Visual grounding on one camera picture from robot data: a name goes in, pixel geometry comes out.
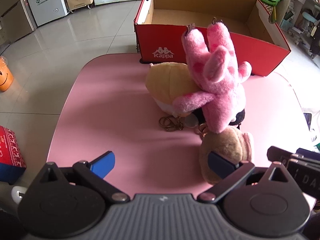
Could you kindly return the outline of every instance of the tan plush toy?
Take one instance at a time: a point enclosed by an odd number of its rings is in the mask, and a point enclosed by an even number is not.
[[[164,62],[151,64],[146,77],[146,87],[158,106],[167,114],[185,117],[189,113],[177,113],[172,102],[180,96],[200,91],[183,63]]]
[[[208,166],[208,155],[216,152],[233,164],[241,160],[253,161],[253,136],[250,133],[242,133],[234,126],[228,126],[223,132],[216,134],[208,132],[202,140],[200,147],[200,167],[201,173],[206,182],[216,184],[221,178]]]

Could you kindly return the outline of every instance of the tile floor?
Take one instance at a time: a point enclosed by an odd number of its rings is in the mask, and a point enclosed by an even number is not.
[[[109,53],[136,53],[133,19],[140,1],[78,9],[41,26],[12,44],[3,55],[15,80],[0,93],[0,125],[15,131],[27,170],[28,186],[44,164],[68,93],[81,68]],[[276,69],[293,86],[304,108],[320,110],[320,69],[292,42],[292,53]],[[0,182],[0,206],[14,212],[12,186]]]

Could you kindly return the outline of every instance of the yellow plastic bin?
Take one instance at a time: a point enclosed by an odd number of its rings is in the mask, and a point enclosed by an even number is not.
[[[6,91],[13,82],[13,75],[7,66],[7,59],[0,56],[0,91]]]

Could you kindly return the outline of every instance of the white logo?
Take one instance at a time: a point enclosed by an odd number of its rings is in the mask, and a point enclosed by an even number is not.
[[[160,201],[164,202],[166,200],[168,200],[169,198],[167,196],[162,196],[159,198]]]
[[[161,57],[161,58],[173,58],[173,53],[167,49],[167,47],[164,47],[162,49],[159,47],[154,53],[152,53],[154,57]]]

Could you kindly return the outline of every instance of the open box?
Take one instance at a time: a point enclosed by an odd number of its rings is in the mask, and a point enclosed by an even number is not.
[[[267,76],[290,53],[259,0],[142,0],[134,20],[142,62],[185,63],[181,36],[186,25],[195,23],[206,39],[214,17],[228,27],[238,62],[248,61],[256,75]]]

